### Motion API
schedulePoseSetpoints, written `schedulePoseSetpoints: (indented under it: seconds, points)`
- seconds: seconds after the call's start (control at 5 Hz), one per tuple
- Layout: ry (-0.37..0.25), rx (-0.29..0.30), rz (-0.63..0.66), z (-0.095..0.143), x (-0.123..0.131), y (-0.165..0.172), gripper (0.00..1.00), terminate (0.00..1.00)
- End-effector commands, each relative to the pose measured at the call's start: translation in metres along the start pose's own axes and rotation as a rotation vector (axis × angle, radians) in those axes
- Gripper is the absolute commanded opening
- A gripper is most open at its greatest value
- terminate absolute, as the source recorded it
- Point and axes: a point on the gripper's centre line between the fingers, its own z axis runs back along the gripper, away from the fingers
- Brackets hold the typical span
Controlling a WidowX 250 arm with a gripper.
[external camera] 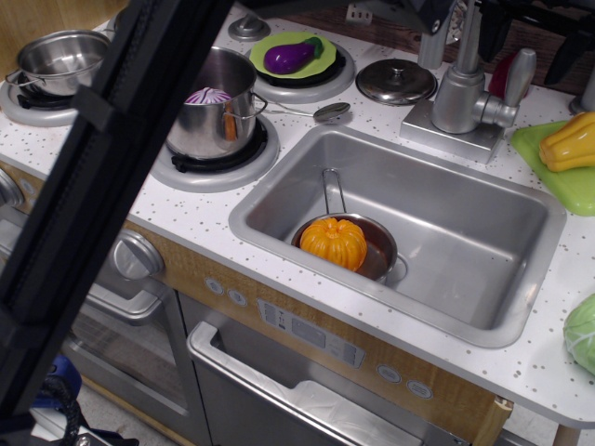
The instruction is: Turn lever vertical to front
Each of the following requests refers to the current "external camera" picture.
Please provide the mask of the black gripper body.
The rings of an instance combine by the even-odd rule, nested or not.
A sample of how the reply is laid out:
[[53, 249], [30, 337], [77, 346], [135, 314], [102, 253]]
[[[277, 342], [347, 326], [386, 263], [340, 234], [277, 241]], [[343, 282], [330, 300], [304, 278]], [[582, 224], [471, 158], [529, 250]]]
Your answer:
[[[454, 1], [404, 1], [413, 16], [411, 27], [436, 33], [446, 22]], [[559, 35], [594, 34], [593, 1], [473, 1], [488, 18], [518, 20]]]

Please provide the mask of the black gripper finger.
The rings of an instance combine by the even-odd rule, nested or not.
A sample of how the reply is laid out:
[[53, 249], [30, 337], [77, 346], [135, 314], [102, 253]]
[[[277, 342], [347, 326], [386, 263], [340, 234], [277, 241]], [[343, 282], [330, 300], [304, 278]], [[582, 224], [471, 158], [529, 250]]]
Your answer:
[[587, 50], [587, 36], [583, 33], [568, 34], [557, 50], [545, 76], [545, 85], [558, 84]]
[[503, 48], [512, 22], [502, 11], [483, 13], [478, 53], [484, 62], [491, 62]]

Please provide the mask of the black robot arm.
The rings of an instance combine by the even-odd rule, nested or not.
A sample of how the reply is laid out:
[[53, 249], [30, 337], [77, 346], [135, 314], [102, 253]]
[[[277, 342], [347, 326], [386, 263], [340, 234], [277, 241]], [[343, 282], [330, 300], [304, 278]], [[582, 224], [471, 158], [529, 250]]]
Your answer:
[[[135, 1], [90, 88], [1, 278], [1, 412], [27, 411], [134, 204], [172, 125], [184, 90], [205, 61], [229, 1]], [[508, 380], [503, 357], [465, 353], [452, 341], [329, 280], [318, 295], [288, 292], [389, 344], [572, 428], [594, 426], [594, 381], [570, 396], [562, 350], [533, 336], [527, 358], [554, 362], [535, 396]]]

